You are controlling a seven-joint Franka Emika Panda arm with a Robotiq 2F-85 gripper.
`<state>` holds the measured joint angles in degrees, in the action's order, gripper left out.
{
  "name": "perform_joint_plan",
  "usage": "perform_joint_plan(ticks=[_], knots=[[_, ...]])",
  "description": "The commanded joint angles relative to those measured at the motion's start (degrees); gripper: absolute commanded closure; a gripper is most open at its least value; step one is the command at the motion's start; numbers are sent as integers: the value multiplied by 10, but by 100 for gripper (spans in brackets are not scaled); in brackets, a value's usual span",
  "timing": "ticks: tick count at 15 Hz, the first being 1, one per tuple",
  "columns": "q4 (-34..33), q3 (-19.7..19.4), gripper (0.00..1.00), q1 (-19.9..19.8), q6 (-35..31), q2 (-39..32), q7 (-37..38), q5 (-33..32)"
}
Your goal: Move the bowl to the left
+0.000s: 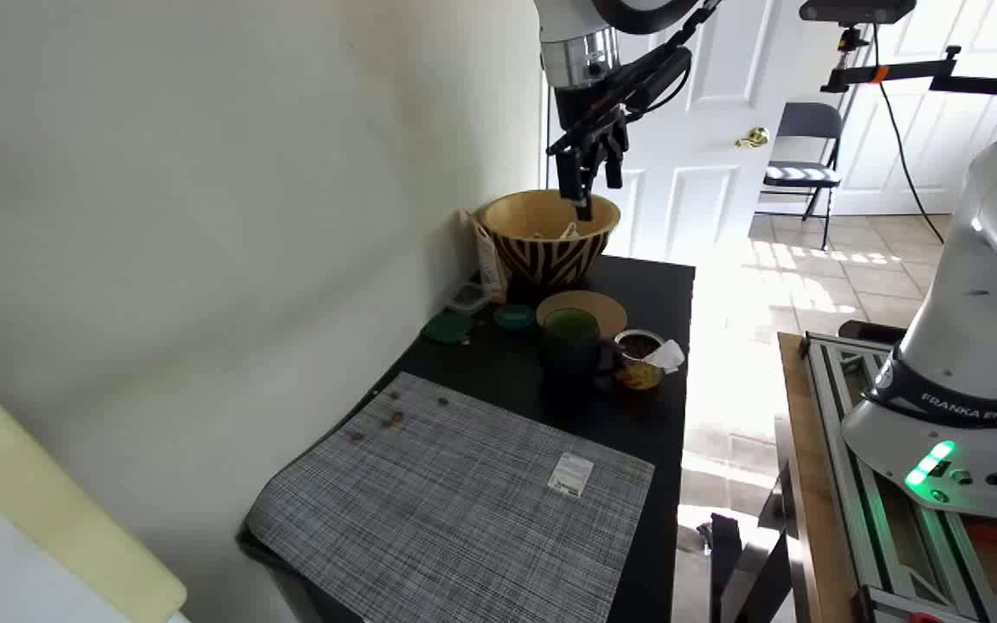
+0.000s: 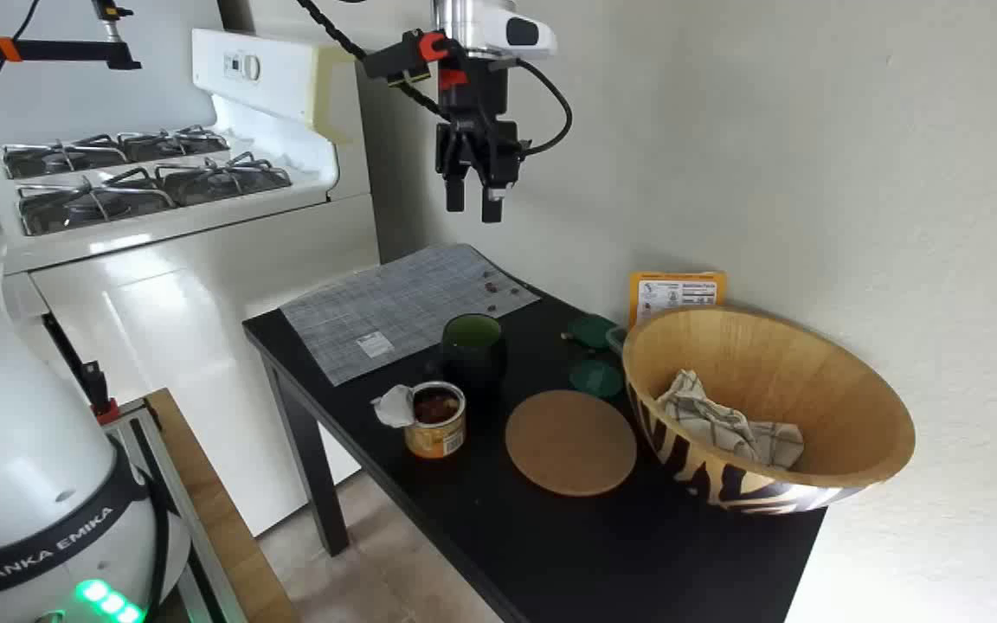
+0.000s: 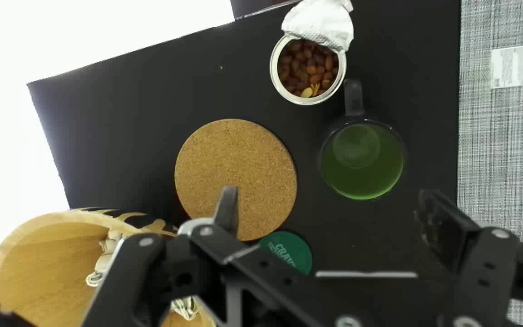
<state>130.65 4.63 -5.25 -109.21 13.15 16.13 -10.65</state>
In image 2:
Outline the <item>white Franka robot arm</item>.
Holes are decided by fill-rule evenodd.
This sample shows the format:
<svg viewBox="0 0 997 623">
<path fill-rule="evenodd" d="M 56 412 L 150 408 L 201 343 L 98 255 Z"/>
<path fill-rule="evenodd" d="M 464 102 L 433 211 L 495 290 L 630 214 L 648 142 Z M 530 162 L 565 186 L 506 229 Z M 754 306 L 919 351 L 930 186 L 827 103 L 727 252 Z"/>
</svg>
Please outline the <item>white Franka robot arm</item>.
<svg viewBox="0 0 997 623">
<path fill-rule="evenodd" d="M 65 132 L 127 137 L 201 127 L 201 157 L 11 173 L 0 150 L 0 543 L 108 478 L 113 455 L 52 375 L 41 316 L 124 396 L 165 387 L 252 531 L 310 502 L 243 323 L 379 263 L 358 65 L 337 51 L 252 80 L 191 65 L 165 82 L 31 90 L 31 150 Z"/>
</svg>

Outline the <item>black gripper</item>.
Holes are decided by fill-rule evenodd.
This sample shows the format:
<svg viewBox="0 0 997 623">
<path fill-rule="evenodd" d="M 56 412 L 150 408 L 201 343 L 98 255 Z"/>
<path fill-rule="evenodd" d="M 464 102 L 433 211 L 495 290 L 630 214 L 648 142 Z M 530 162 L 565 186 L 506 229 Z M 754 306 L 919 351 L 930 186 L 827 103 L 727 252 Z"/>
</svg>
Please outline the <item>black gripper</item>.
<svg viewBox="0 0 997 623">
<path fill-rule="evenodd" d="M 464 211 L 464 173 L 484 179 L 482 223 L 503 223 L 506 186 L 520 179 L 520 127 L 506 121 L 508 73 L 487 58 L 439 64 L 435 170 L 447 182 L 447 211 Z"/>
</svg>

